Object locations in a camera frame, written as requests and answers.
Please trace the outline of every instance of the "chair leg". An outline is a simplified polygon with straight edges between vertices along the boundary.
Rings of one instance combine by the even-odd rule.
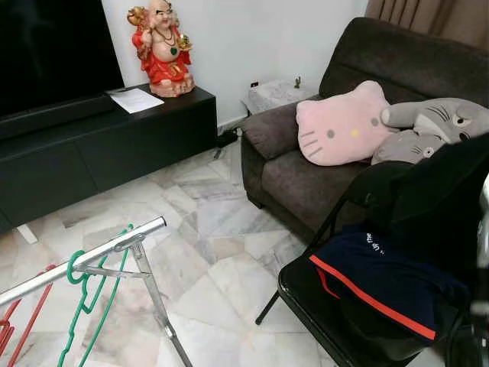
[[[272,308],[272,306],[275,304],[275,302],[277,302],[278,297],[279,296],[278,296],[278,291],[277,291],[272,296],[272,298],[268,301],[267,306],[265,306],[263,311],[261,311],[260,316],[258,316],[258,318],[255,320],[254,323],[256,323],[257,325],[261,324],[261,322],[263,321],[265,316],[267,316],[268,311],[270,311],[270,308]]]
[[[347,202],[347,196],[346,193],[343,194],[343,196],[338,200],[336,203],[335,207],[331,210],[325,221],[322,223],[322,225],[319,227],[318,232],[314,235],[313,240],[310,242],[309,246],[307,246],[307,250],[305,252],[310,252],[313,250],[321,241],[322,235],[328,230],[329,227],[331,227],[331,233],[330,237],[332,237],[335,233],[335,227],[336,227],[336,218],[339,214],[339,211],[342,209],[342,207],[345,205]]]

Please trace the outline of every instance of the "sofa armrest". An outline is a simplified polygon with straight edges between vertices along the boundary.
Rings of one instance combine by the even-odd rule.
[[[320,99],[320,97],[314,96],[310,99]],[[244,136],[266,160],[299,148],[297,103],[252,115],[244,121]]]

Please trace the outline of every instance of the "curtain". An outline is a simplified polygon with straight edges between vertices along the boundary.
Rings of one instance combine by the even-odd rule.
[[[489,0],[370,0],[365,16],[489,50]]]

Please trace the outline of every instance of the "metal pole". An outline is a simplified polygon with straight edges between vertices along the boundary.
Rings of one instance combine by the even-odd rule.
[[[77,269],[83,265],[87,265],[88,263],[96,260],[97,258],[101,258],[102,256],[107,255],[109,252],[114,251],[115,249],[121,250],[123,248],[127,248],[134,241],[141,240],[141,237],[144,238],[148,233],[154,232],[157,229],[165,227],[167,223],[163,217],[156,218],[151,222],[148,222],[136,229],[126,233],[125,235],[121,235],[116,239],[112,239],[101,245],[97,248],[94,248],[92,251],[88,251],[86,254],[81,255],[75,263],[73,264],[73,268]],[[65,262],[61,265],[56,266],[53,270],[49,270],[43,274],[38,275],[24,283],[21,283],[8,291],[5,291],[0,294],[0,307],[5,304],[10,304],[26,294],[31,293],[39,288],[46,286],[49,283],[53,283],[55,280],[60,279],[66,276],[66,272],[68,269],[68,263]]]
[[[161,328],[165,330],[168,338],[170,338],[185,367],[193,367],[192,363],[189,360],[189,357],[185,353],[185,349],[183,349],[182,344],[180,344],[180,341],[176,336],[175,329],[168,319],[167,310],[165,309],[163,301],[161,300],[160,291],[158,290],[158,286],[156,284],[156,281],[154,280],[154,275],[151,271],[151,266],[149,261],[147,260],[146,253],[144,252],[144,247],[141,241],[136,242],[131,247],[131,250],[134,256],[134,260],[136,261],[136,264],[138,264],[139,271],[142,273],[151,274],[144,279],[144,283],[146,284],[146,288],[150,293],[151,300],[153,301],[157,322],[160,324]]]
[[[114,278],[131,278],[131,279],[142,279],[149,277],[151,274],[148,273],[131,273],[130,271],[119,271],[112,269],[96,268],[95,266],[82,266],[77,269],[82,273],[88,273],[93,275],[103,275],[106,277]]]

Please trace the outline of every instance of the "pink pillow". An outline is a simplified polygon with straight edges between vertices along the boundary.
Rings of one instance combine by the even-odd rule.
[[[319,166],[369,158],[393,134],[381,122],[381,112],[388,106],[382,87],[371,80],[346,94],[301,102],[297,105],[300,150]]]

